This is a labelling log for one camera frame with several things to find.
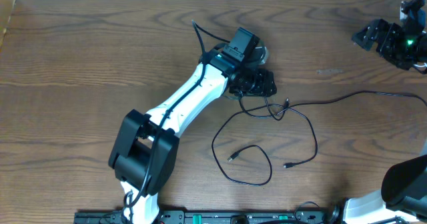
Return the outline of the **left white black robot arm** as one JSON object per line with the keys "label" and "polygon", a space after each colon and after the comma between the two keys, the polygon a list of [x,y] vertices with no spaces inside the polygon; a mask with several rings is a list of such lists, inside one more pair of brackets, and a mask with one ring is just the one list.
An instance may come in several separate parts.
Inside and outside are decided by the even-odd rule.
{"label": "left white black robot arm", "polygon": [[273,73],[262,68],[267,58],[262,40],[240,27],[231,41],[202,52],[194,73],[171,97],[145,114],[133,109],[124,117],[108,165],[125,191],[127,223],[154,222],[179,139],[205,107],[225,91],[237,97],[276,94]]}

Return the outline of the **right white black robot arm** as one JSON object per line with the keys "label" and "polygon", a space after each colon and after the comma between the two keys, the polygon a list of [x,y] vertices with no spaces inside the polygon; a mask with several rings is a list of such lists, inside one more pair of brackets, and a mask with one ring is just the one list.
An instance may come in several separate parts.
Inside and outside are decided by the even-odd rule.
{"label": "right white black robot arm", "polygon": [[[400,24],[375,19],[352,41],[376,52],[399,69],[426,74],[425,0],[402,1]],[[413,223],[426,221],[426,155],[393,165],[379,190],[344,203],[342,223]]]}

